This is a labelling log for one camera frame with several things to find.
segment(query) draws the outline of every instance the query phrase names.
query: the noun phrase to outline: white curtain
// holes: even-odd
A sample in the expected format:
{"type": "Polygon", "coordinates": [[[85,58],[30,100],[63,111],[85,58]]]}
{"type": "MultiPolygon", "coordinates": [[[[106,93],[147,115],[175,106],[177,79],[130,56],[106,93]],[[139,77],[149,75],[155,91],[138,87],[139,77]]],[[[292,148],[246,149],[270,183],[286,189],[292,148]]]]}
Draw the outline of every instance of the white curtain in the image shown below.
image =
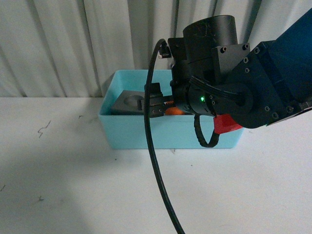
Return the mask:
{"type": "MultiPolygon", "coordinates": [[[[276,39],[311,0],[0,0],[0,97],[102,97],[116,70],[147,69],[160,38],[233,15],[238,42],[276,39]]],[[[166,59],[157,69],[167,69],[166,59]]]]}

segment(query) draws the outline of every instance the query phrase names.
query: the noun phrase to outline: white table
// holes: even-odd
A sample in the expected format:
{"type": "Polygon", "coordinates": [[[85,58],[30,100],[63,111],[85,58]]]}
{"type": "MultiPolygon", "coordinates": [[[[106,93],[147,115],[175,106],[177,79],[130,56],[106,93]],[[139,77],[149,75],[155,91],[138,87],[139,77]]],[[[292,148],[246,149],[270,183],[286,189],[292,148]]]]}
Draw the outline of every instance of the white table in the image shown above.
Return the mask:
{"type": "MultiPolygon", "coordinates": [[[[109,147],[101,102],[0,98],[1,234],[175,233],[148,151],[109,147]]],[[[157,150],[185,232],[312,233],[311,120],[246,129],[230,150],[157,150]]]]}

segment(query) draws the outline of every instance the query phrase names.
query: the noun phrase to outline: red part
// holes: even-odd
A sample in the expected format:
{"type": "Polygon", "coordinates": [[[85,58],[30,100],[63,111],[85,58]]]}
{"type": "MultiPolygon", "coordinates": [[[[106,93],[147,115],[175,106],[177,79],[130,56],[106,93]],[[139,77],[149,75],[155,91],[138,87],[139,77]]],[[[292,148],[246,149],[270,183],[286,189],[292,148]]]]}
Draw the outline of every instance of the red part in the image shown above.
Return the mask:
{"type": "Polygon", "coordinates": [[[215,133],[218,133],[218,134],[228,133],[228,132],[235,131],[241,128],[242,126],[236,123],[229,114],[214,117],[214,132],[215,133]]]}

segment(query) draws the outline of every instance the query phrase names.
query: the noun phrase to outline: screw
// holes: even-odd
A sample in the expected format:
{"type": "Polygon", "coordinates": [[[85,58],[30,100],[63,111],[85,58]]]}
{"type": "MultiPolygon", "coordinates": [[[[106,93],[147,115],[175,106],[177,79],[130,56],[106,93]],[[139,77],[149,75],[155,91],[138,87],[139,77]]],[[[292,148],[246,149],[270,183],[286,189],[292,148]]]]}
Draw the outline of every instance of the screw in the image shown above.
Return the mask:
{"type": "Polygon", "coordinates": [[[224,46],[224,47],[221,48],[220,51],[221,51],[221,53],[224,53],[224,52],[226,52],[226,50],[227,50],[227,48],[224,46]]]}
{"type": "Polygon", "coordinates": [[[256,48],[254,49],[254,53],[255,53],[255,54],[259,54],[259,52],[260,52],[259,47],[256,47],[256,48]]]}
{"type": "Polygon", "coordinates": [[[272,118],[273,118],[273,119],[278,119],[278,113],[274,112],[274,113],[272,114],[272,118]]]}
{"type": "Polygon", "coordinates": [[[293,112],[293,107],[292,106],[288,106],[288,107],[286,107],[286,111],[287,111],[287,113],[292,113],[293,112]]]}
{"type": "Polygon", "coordinates": [[[248,49],[248,47],[249,47],[249,45],[248,45],[248,44],[243,45],[243,50],[247,50],[247,49],[248,49]]]}

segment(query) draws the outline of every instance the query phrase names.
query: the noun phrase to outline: light blue plastic bin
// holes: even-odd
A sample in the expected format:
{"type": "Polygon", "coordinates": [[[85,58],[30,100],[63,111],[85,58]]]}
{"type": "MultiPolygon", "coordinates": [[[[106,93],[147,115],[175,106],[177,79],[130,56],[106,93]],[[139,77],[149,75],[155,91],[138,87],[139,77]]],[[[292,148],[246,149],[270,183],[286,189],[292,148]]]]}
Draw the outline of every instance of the light blue plastic bin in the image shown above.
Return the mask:
{"type": "MultiPolygon", "coordinates": [[[[113,149],[147,149],[143,116],[113,116],[110,108],[123,90],[144,91],[147,70],[119,70],[115,72],[105,95],[99,118],[113,149]]],[[[155,70],[153,82],[159,82],[164,96],[171,95],[171,70],[155,70]]],[[[212,117],[201,116],[201,128],[209,141],[214,130],[212,117]]],[[[151,119],[153,142],[156,149],[202,148],[194,131],[194,116],[163,116],[151,119]]],[[[243,129],[221,134],[215,148],[233,148],[243,129]]]]}

